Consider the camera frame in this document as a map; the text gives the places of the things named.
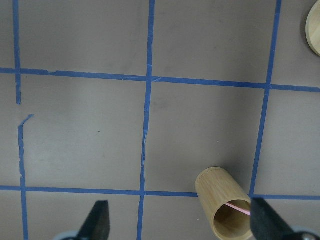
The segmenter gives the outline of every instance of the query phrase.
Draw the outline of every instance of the wooden cylinder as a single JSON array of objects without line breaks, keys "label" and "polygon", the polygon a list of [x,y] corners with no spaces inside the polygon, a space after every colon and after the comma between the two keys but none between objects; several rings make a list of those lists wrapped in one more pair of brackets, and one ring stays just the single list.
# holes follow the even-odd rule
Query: wooden cylinder
[{"label": "wooden cylinder", "polygon": [[225,203],[250,210],[250,198],[232,176],[220,167],[204,170],[195,189],[214,234],[221,240],[247,240],[252,236],[250,216]]}]

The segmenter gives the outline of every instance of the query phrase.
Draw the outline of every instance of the gray surface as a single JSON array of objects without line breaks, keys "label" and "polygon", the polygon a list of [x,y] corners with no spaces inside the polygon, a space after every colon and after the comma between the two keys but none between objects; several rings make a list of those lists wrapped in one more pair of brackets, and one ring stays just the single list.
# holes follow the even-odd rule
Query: gray surface
[{"label": "gray surface", "polygon": [[0,185],[20,186],[15,76],[0,74]]},{"label": "gray surface", "polygon": [[264,83],[275,2],[156,1],[153,75]]},{"label": "gray surface", "polygon": [[166,196],[145,197],[142,238],[218,240],[197,198]]},{"label": "gray surface", "polygon": [[172,83],[152,85],[146,189],[195,192],[222,167],[249,192],[264,91]]},{"label": "gray surface", "polygon": [[273,84],[320,87],[320,57],[306,38],[307,16],[316,1],[282,1]]},{"label": "gray surface", "polygon": [[21,67],[145,75],[148,9],[148,0],[22,0]]},{"label": "gray surface", "polygon": [[23,239],[20,192],[0,191],[0,209],[0,238]]},{"label": "gray surface", "polygon": [[320,94],[270,93],[256,194],[320,195]]},{"label": "gray surface", "polygon": [[139,189],[144,82],[22,78],[27,186]]},{"label": "gray surface", "polygon": [[320,235],[320,201],[268,200],[267,202],[290,226],[312,230]]},{"label": "gray surface", "polygon": [[14,18],[11,0],[0,0],[0,68],[15,67]]},{"label": "gray surface", "polygon": [[[273,84],[319,87],[304,24],[316,0],[283,0]],[[156,0],[153,75],[266,81],[276,0]],[[12,1],[0,0],[0,68],[14,67]],[[145,75],[148,0],[20,0],[23,68]],[[145,82],[0,75],[0,186],[140,188]],[[152,84],[145,190],[194,192],[197,175],[228,170],[248,192],[264,91]],[[320,195],[319,93],[270,91],[256,194]],[[139,196],[27,192],[29,240],[78,230],[110,201],[110,240],[137,238]],[[320,232],[320,201],[269,200],[291,225]],[[146,196],[142,240],[215,239],[197,198]],[[0,191],[0,239],[23,239],[21,194]]]},{"label": "gray surface", "polygon": [[62,232],[78,231],[99,200],[109,201],[109,240],[135,239],[139,199],[125,195],[28,192],[29,239],[52,240]]}]

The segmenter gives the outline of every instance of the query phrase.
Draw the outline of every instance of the wooden object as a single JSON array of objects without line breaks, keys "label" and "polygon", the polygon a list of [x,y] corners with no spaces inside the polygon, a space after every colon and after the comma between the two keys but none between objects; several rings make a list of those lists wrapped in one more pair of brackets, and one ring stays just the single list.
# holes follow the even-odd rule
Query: wooden object
[{"label": "wooden object", "polygon": [[306,39],[310,48],[320,56],[320,0],[318,0],[309,12],[305,24]]},{"label": "wooden object", "polygon": [[229,203],[249,211],[250,198],[232,176],[220,167],[204,170],[195,181],[195,189],[214,234],[221,240],[247,240],[252,236],[250,216]]}]

